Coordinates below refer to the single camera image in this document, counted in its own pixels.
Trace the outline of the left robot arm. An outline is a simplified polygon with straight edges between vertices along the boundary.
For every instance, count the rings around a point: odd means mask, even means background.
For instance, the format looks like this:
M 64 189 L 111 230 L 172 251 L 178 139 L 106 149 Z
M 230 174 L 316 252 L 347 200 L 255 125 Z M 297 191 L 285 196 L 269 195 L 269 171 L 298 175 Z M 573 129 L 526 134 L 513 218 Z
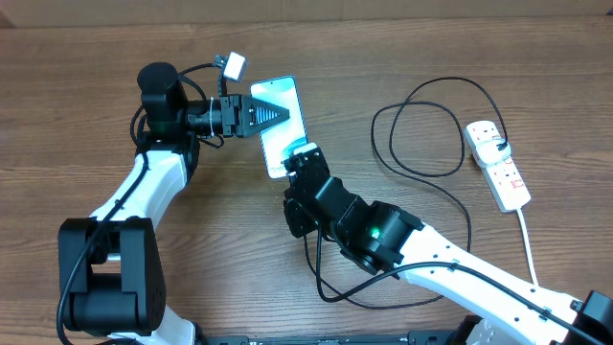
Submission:
M 201 145 L 248 138 L 289 118 L 287 109 L 221 92 L 189 100 L 194 82 L 167 62 L 138 74 L 141 105 L 130 122 L 134 167 L 87 218 L 65 220 L 57 235 L 60 296 L 57 337 L 68 332 L 106 344 L 204 344 L 193 321 L 168 306 L 155 230 L 191 181 Z

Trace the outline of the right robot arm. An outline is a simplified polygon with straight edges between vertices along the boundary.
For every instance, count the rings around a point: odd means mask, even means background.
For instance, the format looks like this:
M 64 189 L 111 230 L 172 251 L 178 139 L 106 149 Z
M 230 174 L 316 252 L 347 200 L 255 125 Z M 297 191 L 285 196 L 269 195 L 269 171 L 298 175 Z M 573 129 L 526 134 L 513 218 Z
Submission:
M 596 291 L 579 299 L 536 287 L 453 244 L 432 226 L 389 203 L 366 203 L 329 172 L 315 145 L 284 160 L 290 186 L 284 213 L 296 238 L 315 231 L 372 279 L 341 301 L 389 276 L 430 289 L 479 315 L 520 344 L 609 344 L 612 300 Z

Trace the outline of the white power strip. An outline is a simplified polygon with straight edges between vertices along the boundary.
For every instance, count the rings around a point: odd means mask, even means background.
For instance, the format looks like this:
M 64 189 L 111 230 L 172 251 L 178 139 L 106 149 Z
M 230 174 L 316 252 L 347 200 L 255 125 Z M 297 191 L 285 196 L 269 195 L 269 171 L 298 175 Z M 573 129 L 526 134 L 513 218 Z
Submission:
M 495 138 L 504 139 L 492 121 L 478 121 L 467 125 L 465 128 L 465 138 L 476 163 L 474 151 L 479 142 Z M 525 181 L 521 177 L 511 156 L 493 166 L 487 168 L 480 167 L 480 169 L 499 209 L 503 213 L 515 212 L 531 200 L 531 195 Z

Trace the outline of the blue Samsung Galaxy smartphone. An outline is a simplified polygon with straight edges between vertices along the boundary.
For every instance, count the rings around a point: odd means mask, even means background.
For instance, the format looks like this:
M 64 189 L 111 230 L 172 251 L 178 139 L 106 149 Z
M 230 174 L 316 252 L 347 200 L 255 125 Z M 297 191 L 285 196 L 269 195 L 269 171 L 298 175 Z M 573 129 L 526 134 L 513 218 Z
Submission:
M 278 105 L 289 112 L 287 120 L 261 132 L 262 152 L 269 177 L 287 176 L 283 161 L 295 149 L 308 144 L 296 80 L 293 76 L 261 80 L 250 86 L 250 92 L 255 99 Z

